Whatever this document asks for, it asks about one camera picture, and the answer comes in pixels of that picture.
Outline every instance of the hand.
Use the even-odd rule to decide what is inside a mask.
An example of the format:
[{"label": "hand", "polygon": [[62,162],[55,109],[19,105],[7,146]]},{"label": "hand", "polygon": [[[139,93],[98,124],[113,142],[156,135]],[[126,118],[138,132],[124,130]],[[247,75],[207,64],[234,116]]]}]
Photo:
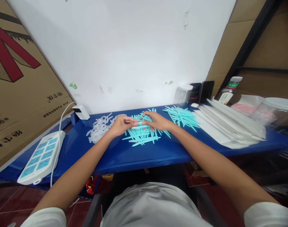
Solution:
[{"label": "hand", "polygon": [[143,125],[149,125],[152,131],[155,131],[154,128],[162,131],[171,131],[173,127],[175,127],[175,124],[172,121],[169,121],[168,119],[164,118],[158,113],[145,111],[143,115],[147,115],[150,118],[153,119],[153,122],[151,121],[144,121]]},{"label": "hand", "polygon": [[117,137],[122,135],[127,129],[137,125],[137,120],[131,117],[119,115],[107,133],[111,134],[113,137]]}]

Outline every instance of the smartphone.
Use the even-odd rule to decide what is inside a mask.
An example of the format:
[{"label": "smartphone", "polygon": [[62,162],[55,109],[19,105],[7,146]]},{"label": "smartphone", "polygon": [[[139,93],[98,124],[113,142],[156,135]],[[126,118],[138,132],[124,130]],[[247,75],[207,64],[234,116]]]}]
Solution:
[{"label": "smartphone", "polygon": [[211,95],[214,87],[214,80],[204,81],[201,85],[199,103],[204,104],[208,103],[207,99],[211,100]]},{"label": "smartphone", "polygon": [[193,86],[193,89],[192,89],[192,92],[190,94],[190,98],[189,98],[188,104],[198,103],[201,83],[193,83],[193,84],[190,84],[190,85]]}]

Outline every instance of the bottle label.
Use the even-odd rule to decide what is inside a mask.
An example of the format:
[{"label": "bottle label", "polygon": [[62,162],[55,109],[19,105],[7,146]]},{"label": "bottle label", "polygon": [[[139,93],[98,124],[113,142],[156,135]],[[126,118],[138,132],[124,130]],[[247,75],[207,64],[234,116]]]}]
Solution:
[{"label": "bottle label", "polygon": [[235,89],[237,88],[238,85],[239,85],[239,82],[236,82],[236,83],[229,82],[226,88]]},{"label": "bottle label", "polygon": [[221,95],[221,97],[219,98],[219,101],[225,105],[227,105],[227,103],[230,101],[230,99],[232,98],[233,94],[230,92],[225,92]]}]

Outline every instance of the green label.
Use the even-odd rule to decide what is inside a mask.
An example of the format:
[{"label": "green label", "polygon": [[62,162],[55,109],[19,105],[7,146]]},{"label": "green label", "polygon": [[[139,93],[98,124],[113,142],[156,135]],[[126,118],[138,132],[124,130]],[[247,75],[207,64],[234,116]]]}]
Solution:
[{"label": "green label", "polygon": [[239,85],[239,82],[236,82],[236,83],[229,82],[227,85],[227,88],[235,89],[238,85]]}]

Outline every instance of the plastic jar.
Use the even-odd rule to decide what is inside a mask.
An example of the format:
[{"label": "plastic jar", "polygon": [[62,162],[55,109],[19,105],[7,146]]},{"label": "plastic jar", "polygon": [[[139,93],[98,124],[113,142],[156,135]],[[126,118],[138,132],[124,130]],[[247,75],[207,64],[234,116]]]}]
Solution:
[{"label": "plastic jar", "polygon": [[188,84],[180,85],[176,90],[174,103],[180,108],[186,107],[189,97],[191,95],[192,89],[193,89],[192,85],[188,85]]},{"label": "plastic jar", "polygon": [[288,99],[265,98],[250,117],[272,128],[283,125],[288,120]]}]

